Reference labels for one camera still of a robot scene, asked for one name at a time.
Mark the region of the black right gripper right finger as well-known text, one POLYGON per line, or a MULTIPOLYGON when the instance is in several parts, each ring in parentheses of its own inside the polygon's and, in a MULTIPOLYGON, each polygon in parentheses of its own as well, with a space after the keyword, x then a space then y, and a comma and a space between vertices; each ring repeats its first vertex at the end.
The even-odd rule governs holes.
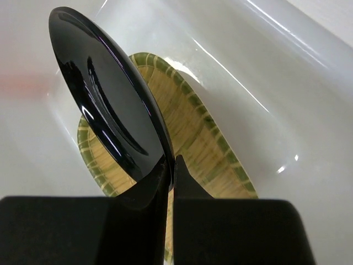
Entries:
POLYGON ((175 264, 315 264, 302 219, 288 201, 215 199, 174 165, 175 264))

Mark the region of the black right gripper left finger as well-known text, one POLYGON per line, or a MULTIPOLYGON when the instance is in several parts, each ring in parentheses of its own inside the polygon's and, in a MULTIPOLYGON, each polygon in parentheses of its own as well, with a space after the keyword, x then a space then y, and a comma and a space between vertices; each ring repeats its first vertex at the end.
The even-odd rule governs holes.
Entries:
POLYGON ((162 264, 169 173, 117 197, 5 197, 2 264, 162 264))

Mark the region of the green yellow woven bamboo tray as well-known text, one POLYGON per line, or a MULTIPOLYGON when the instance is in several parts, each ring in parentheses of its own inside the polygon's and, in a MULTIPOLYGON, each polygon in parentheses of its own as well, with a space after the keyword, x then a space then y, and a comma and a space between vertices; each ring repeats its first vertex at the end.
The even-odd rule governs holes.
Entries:
MULTIPOLYGON (((198 184, 214 198, 256 199, 246 171, 188 81, 155 54, 139 52, 130 60, 161 110, 174 154, 184 158, 198 184)), ((77 145, 88 171, 106 196, 120 195, 135 184, 84 118, 78 123, 77 145)))

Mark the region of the black round plate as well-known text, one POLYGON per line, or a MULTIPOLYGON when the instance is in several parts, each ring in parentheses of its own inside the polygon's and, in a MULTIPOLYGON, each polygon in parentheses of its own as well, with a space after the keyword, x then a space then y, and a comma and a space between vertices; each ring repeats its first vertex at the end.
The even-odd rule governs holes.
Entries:
POLYGON ((136 181, 159 163, 172 176, 173 147, 162 113, 122 48, 70 7, 51 11, 49 34, 75 103, 112 158, 136 181))

